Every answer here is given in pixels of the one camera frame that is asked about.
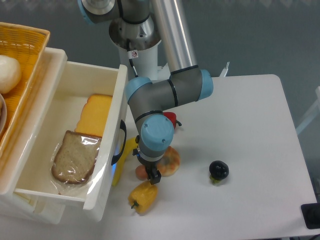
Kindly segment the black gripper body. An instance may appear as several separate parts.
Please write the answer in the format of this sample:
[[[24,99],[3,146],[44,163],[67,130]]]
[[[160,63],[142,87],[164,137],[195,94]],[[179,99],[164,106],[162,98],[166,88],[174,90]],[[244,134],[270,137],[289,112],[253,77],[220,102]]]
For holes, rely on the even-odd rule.
[[[140,154],[137,155],[137,159],[138,161],[144,165],[145,171],[147,173],[151,173],[152,171],[157,171],[158,170],[158,163],[160,162],[160,158],[151,158],[150,160],[147,160],[145,158],[143,158]]]

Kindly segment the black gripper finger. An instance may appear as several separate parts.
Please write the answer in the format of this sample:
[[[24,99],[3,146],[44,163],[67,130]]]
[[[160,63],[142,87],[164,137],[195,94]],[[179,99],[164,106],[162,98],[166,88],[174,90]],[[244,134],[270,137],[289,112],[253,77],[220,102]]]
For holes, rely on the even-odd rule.
[[[151,185],[158,184],[161,181],[161,173],[156,167],[147,168],[147,179]]]

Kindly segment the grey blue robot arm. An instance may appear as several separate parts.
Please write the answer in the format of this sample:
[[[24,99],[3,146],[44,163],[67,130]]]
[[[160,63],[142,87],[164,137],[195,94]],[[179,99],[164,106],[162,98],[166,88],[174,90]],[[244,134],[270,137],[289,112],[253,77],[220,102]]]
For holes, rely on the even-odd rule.
[[[92,24],[110,21],[109,36],[125,50],[133,79],[125,95],[138,131],[135,150],[152,184],[161,180],[157,164],[171,144],[174,127],[165,110],[196,102],[213,93],[213,80],[197,64],[183,2],[180,0],[80,0]],[[169,78],[156,83],[144,75],[151,61],[142,52],[163,43]]]

